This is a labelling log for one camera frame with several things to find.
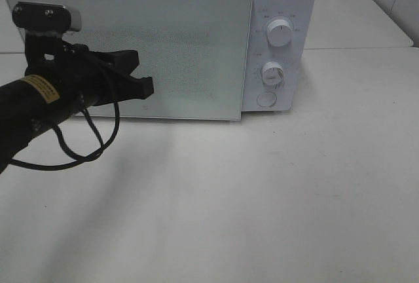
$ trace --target white microwave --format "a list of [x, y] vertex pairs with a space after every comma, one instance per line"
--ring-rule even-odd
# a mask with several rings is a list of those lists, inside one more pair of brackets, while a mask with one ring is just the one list
[[[7, 0], [77, 9], [90, 50], [135, 49], [135, 77], [155, 93], [122, 102], [125, 117], [239, 120], [291, 107], [314, 0]], [[112, 106], [92, 107], [112, 115]]]

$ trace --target wire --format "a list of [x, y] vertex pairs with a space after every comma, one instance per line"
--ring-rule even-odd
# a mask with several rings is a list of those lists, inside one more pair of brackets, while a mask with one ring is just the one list
[[[102, 145], [103, 142], [101, 142], [101, 147], [99, 149], [95, 150], [94, 152], [87, 155], [86, 157], [83, 157], [81, 155], [78, 155], [78, 154], [74, 153], [68, 147], [68, 145], [64, 141], [64, 136], [62, 135], [62, 132], [61, 132], [60, 128], [55, 125], [56, 127], [53, 127], [52, 129], [54, 130], [54, 128], [55, 128], [54, 131], [56, 131], [57, 129], [59, 130], [59, 131], [56, 131], [56, 135], [58, 137], [58, 141], [60, 143], [61, 148], [63, 149], [63, 146], [64, 146], [63, 151], [66, 154], [67, 154], [67, 152], [69, 152], [70, 154], [74, 153], [74, 157], [77, 157], [77, 159], [75, 161], [70, 162], [70, 163], [66, 163], [66, 164], [60, 164], [60, 165], [41, 165], [41, 164], [32, 164], [32, 163], [24, 162], [24, 161], [21, 161], [21, 160], [12, 159], [12, 160], [10, 160], [9, 164], [19, 166], [19, 167], [22, 167], [22, 168], [27, 168], [27, 169], [30, 169], [30, 170], [42, 170], [42, 171], [48, 171], [48, 172], [53, 172], [53, 171], [58, 171], [58, 170], [67, 170], [69, 168], [81, 165], [85, 162], [90, 162], [92, 160], [96, 160], [114, 142], [115, 138], [117, 137], [118, 131], [119, 131], [120, 110], [119, 110], [117, 94], [116, 94], [115, 89], [113, 87], [112, 81], [109, 78], [106, 70], [104, 70], [103, 65], [98, 62], [98, 59], [96, 57], [91, 56], [88, 52], [84, 52], [83, 50], [77, 50], [77, 52], [81, 56], [86, 58], [95, 67], [97, 67], [99, 69], [103, 78], [106, 80], [107, 86], [109, 87], [109, 91], [111, 92], [111, 97], [112, 97], [112, 101], [113, 101], [113, 108], [114, 108], [114, 111], [115, 111], [115, 124], [114, 124], [113, 131], [112, 131], [112, 134], [111, 134], [110, 138], [103, 145]], [[95, 132], [95, 134], [96, 133], [99, 134], [98, 129], [96, 128], [96, 126], [94, 126], [92, 118], [88, 114], [87, 109], [83, 109], [83, 110], [81, 112], [86, 117], [86, 120], [87, 120], [88, 124], [90, 125], [92, 130]]]

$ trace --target timer knob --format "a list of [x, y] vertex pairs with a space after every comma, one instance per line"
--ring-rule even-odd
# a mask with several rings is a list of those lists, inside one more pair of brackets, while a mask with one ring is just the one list
[[262, 81], [266, 85], [278, 85], [283, 80], [283, 68], [277, 62], [267, 62], [262, 66]]
[[268, 42], [275, 47], [288, 44], [293, 36], [293, 25], [286, 19], [276, 19], [266, 28]]

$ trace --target sticker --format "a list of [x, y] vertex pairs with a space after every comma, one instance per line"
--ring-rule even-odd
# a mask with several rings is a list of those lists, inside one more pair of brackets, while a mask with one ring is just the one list
[[40, 75], [28, 75], [27, 77], [22, 78], [21, 81], [29, 83], [36, 88], [47, 104], [51, 104], [60, 99], [60, 95], [54, 86]]

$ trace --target white countertop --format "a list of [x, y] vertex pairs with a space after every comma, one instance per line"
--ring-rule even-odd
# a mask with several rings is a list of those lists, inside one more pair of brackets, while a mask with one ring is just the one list
[[[23, 52], [5, 0], [0, 0], [0, 53]], [[373, 0], [316, 0], [306, 48], [410, 47], [412, 41]]]
[[[0, 282], [417, 282], [419, 50], [306, 50], [293, 110], [124, 119], [0, 175]], [[0, 56], [22, 76], [23, 55]], [[109, 134], [111, 119], [98, 119]], [[81, 118], [62, 124], [96, 147]], [[66, 159], [47, 133], [19, 159]]]

